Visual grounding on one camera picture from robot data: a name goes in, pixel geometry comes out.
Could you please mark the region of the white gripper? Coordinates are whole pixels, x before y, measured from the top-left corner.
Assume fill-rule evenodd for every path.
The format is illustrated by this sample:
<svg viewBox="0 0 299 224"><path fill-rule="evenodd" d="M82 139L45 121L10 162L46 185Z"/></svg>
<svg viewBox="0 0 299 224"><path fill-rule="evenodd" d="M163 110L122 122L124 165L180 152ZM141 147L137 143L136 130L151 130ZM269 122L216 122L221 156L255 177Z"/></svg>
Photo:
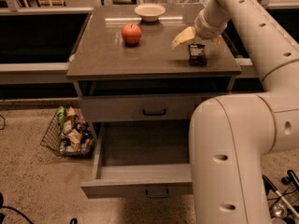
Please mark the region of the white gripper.
<svg viewBox="0 0 299 224"><path fill-rule="evenodd" d="M201 39L212 39L216 45L223 43L221 36L222 32L226 29L227 23L220 25L211 25L207 22L204 11L201 11L194 21L194 27L189 26L180 32L171 42L171 48L176 49L182 44L186 44L195 39L198 35Z"/></svg>

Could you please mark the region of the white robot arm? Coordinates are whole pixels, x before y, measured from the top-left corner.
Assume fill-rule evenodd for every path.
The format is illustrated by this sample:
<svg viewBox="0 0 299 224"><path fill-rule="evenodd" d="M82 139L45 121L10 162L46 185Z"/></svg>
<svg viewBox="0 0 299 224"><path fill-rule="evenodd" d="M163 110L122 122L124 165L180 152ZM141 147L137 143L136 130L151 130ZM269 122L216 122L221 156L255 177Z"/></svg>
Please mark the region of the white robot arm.
<svg viewBox="0 0 299 224"><path fill-rule="evenodd" d="M196 224L271 224L262 156L298 146L299 48L257 0L209 0L172 42L219 36L232 22L263 85L193 112L189 153Z"/></svg>

